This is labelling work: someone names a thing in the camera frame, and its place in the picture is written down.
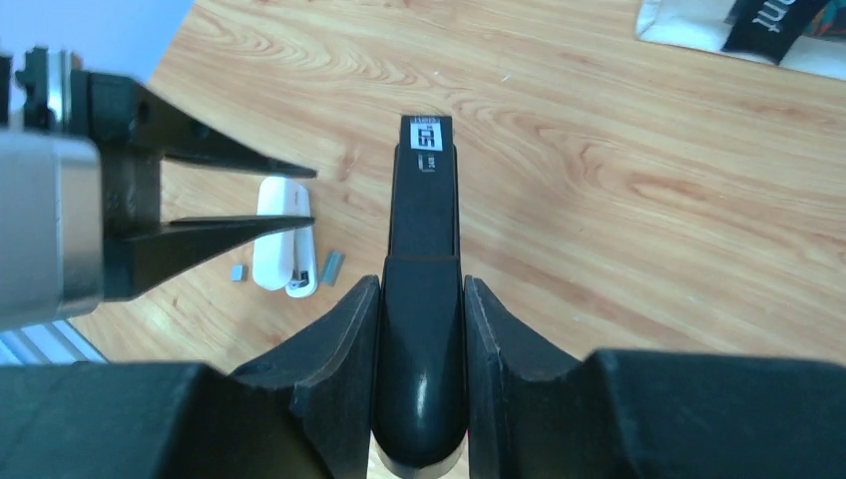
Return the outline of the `small staple block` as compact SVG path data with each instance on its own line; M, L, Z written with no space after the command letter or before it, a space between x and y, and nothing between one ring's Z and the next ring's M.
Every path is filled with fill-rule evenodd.
M248 266L243 263L235 264L230 269L230 280L232 282L245 282L248 278Z

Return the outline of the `grey staple strip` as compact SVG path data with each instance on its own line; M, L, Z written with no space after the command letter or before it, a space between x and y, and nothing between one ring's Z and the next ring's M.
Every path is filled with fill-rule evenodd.
M320 282L322 284L330 286L336 284L344 259L345 255L338 250L331 250L327 254L320 274Z

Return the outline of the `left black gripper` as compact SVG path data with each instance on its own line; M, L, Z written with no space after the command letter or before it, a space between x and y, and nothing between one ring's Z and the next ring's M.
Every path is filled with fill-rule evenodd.
M12 75L24 93L4 130L82 139L99 151L104 300L128 301L262 236L310 227L312 217L162 221L164 156L202 168L293 179L317 171L265 155L191 116L138 80L80 66L67 51L33 48Z

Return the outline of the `black stapler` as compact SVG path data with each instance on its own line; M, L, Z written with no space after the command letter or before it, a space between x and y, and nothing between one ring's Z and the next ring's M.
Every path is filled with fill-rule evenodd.
M407 115L395 149L371 428L400 478L440 478L468 426L457 150L447 116Z

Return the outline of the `white stapler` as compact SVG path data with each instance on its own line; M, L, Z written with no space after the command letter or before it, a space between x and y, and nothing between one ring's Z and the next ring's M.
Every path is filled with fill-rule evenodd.
M256 212L261 216L311 215L306 187L293 180L268 177L258 190ZM283 290L292 298L304 298L318 288L313 228L266 235L255 240L252 280L269 290Z

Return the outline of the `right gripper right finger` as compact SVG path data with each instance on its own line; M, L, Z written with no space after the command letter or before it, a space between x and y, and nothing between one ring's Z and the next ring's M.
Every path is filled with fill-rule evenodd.
M580 364L465 280L469 472L473 478L593 478L584 413L566 376Z

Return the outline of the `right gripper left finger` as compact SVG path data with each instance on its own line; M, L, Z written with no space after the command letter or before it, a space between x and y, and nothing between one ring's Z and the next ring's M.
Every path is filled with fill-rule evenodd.
M379 279L367 275L317 321L230 375L282 393L334 478L365 478L377 342Z

